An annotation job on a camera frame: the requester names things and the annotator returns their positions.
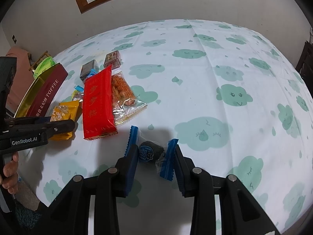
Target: white wall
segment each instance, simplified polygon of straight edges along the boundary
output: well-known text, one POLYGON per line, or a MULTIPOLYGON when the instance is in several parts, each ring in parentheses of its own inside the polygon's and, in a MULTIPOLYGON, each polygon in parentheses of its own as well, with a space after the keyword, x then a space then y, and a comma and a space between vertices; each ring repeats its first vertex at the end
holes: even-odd
POLYGON ((15 35, 35 59, 119 26, 175 18, 248 27, 271 40, 293 65, 309 39, 310 25, 294 0, 112 0, 83 14, 75 0, 16 0, 3 28, 8 40, 15 35))
POLYGON ((2 23, 0 23, 0 56, 5 56, 10 48, 10 44, 2 29, 2 23))

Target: finger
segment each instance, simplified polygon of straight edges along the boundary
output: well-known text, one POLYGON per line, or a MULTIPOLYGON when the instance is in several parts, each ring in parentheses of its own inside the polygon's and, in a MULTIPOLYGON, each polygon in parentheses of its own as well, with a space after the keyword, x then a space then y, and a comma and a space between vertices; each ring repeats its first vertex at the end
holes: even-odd
POLYGON ((7 190, 10 194, 16 194, 18 192, 18 184, 16 184, 15 186, 9 188, 7 190))
POLYGON ((18 152, 14 152, 12 155, 13 161, 18 162, 18 152))
POLYGON ((4 189, 11 188, 15 186, 18 182, 18 174, 15 173, 13 176, 3 180, 2 186, 4 189))
POLYGON ((18 170, 18 162, 10 161, 3 168, 3 174, 8 178, 14 175, 18 170))

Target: yellow wrapper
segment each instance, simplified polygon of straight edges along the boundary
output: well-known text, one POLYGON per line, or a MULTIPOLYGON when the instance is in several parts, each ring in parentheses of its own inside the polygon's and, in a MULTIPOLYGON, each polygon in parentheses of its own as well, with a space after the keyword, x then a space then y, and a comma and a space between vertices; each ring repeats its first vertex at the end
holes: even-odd
MULTIPOLYGON (((69 102, 62 102, 59 106, 56 106, 53 109, 52 116, 50 121, 59 121, 59 120, 67 120, 72 119, 75 121, 77 110, 79 106, 79 101, 69 101, 69 102)), ((52 136, 51 140, 68 140, 73 135, 73 132, 65 132, 60 133, 52 136)))

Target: silver bolt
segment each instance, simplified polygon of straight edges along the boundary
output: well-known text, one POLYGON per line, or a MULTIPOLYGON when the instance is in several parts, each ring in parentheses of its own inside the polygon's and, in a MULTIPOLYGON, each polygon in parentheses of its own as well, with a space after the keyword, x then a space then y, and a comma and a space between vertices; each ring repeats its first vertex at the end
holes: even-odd
POLYGON ((200 173, 202 172, 202 169, 201 169, 201 168, 198 168, 198 167, 194 167, 194 168, 192 169, 192 171, 193 171, 193 173, 195 173, 195 174, 200 174, 200 173))
POLYGON ((108 173, 114 174, 116 172, 117 172, 117 168, 115 168, 115 167, 112 167, 112 168, 108 169, 108 173))
POLYGON ((81 175, 76 175, 73 177, 74 182, 79 182, 79 181, 81 181, 81 179, 82 179, 81 175))
POLYGON ((230 181, 232 181, 232 182, 235 182, 235 181, 237 180, 237 177, 236 177, 235 175, 233 175, 233 174, 230 174, 230 175, 228 176, 228 179, 229 179, 230 181))

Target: wall socket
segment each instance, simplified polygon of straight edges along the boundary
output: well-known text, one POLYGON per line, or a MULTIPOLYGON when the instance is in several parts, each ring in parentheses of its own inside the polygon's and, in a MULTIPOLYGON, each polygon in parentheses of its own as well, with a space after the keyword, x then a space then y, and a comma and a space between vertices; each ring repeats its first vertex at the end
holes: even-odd
POLYGON ((12 36, 12 40, 14 41, 14 44, 16 44, 17 40, 14 35, 12 36))

